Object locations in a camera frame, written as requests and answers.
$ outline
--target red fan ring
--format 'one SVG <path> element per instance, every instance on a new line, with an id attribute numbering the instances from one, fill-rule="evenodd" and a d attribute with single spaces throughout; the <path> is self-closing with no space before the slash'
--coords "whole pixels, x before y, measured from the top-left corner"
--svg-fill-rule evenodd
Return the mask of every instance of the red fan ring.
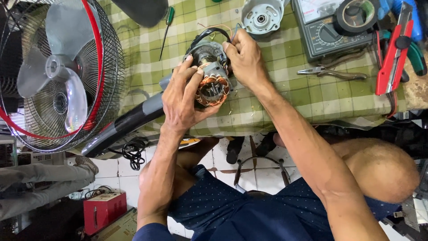
<path id="1" fill-rule="evenodd" d="M 77 134 L 82 128 L 86 131 L 90 131 L 92 130 L 92 128 L 95 127 L 95 116 L 98 112 L 98 109 L 100 107 L 100 103 L 101 103 L 101 98 L 102 98 L 102 93 L 104 90 L 104 72 L 103 72 L 103 67 L 102 67 L 102 57 L 103 57 L 103 52 L 102 52 L 102 41 L 101 41 L 101 34 L 98 30 L 98 26 L 97 26 L 97 22 L 95 21 L 95 17 L 94 14 L 87 2 L 87 0 L 81 0 L 83 6 L 85 7 L 85 10 L 88 14 L 89 17 L 89 21 L 91 22 L 91 27 L 92 27 L 92 31 L 94 33 L 94 37 L 95 37 L 95 45 L 97 47 L 97 55 L 98 55 L 98 86 L 97 86 L 97 97 L 94 103 L 94 107 L 92 108 L 91 113 L 89 114 L 88 119 L 86 120 L 85 124 L 80 126 L 79 129 L 64 135 L 64 136 L 59 136 L 59 137 L 47 137 L 47 136 L 39 136 L 36 135 L 34 133 L 30 133 L 24 129 L 22 129 L 21 127 L 19 127 L 17 124 L 15 124 L 10 117 L 6 114 L 6 112 L 0 108 L 0 117 L 9 125 L 11 126 L 15 131 L 19 131 L 22 134 L 25 134 L 27 136 L 33 137 L 33 138 L 38 138 L 38 139 L 59 139 L 59 138 L 64 138 L 64 137 L 68 137 L 71 135 L 75 135 Z"/>

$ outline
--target green screwdriver handle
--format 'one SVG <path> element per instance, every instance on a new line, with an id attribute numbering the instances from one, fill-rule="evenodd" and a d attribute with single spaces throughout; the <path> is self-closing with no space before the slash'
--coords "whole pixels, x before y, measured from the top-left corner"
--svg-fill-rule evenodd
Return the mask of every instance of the green screwdriver handle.
<path id="1" fill-rule="evenodd" d="M 170 26 L 171 23 L 172 23 L 172 19 L 174 18 L 174 13 L 175 13 L 174 8 L 173 7 L 169 7 L 168 8 L 168 13 L 167 13 L 167 16 L 166 16 L 166 24 L 168 26 Z"/>

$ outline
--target forearm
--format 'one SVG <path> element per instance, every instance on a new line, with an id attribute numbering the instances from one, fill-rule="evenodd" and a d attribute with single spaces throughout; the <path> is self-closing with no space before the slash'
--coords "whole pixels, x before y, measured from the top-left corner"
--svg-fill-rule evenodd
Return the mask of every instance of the forearm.
<path id="1" fill-rule="evenodd" d="M 308 185 L 321 198 L 328 193 L 356 193 L 362 197 L 351 171 L 306 119 L 275 90 L 255 88 L 281 139 Z"/>
<path id="2" fill-rule="evenodd" d="M 148 223 L 166 225 L 166 215 L 172 199 L 177 151 L 182 135 L 161 129 L 155 154 L 142 171 L 138 198 L 138 228 Z"/>

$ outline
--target man's left hand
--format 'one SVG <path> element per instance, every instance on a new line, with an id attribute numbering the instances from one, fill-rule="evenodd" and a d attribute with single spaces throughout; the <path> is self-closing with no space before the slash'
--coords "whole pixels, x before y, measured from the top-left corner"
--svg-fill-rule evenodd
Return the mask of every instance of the man's left hand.
<path id="1" fill-rule="evenodd" d="M 215 114 L 221 105 L 209 106 L 205 109 L 195 108 L 195 94 L 204 77 L 203 70 L 193 66 L 193 57 L 180 63 L 172 73 L 171 80 L 163 96 L 163 111 L 165 123 L 161 130 L 170 134 L 183 136 L 188 129 Z"/>

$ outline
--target blue wire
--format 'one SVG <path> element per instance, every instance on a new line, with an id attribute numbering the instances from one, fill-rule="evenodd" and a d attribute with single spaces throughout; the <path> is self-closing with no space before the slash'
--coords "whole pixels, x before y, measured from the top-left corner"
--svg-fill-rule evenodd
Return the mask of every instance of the blue wire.
<path id="1" fill-rule="evenodd" d="M 236 32 L 238 32 L 238 27 L 242 28 L 242 26 L 239 23 L 236 24 L 235 34 L 233 35 L 232 39 L 230 40 L 231 42 L 233 42 L 233 39 L 235 38 Z"/>

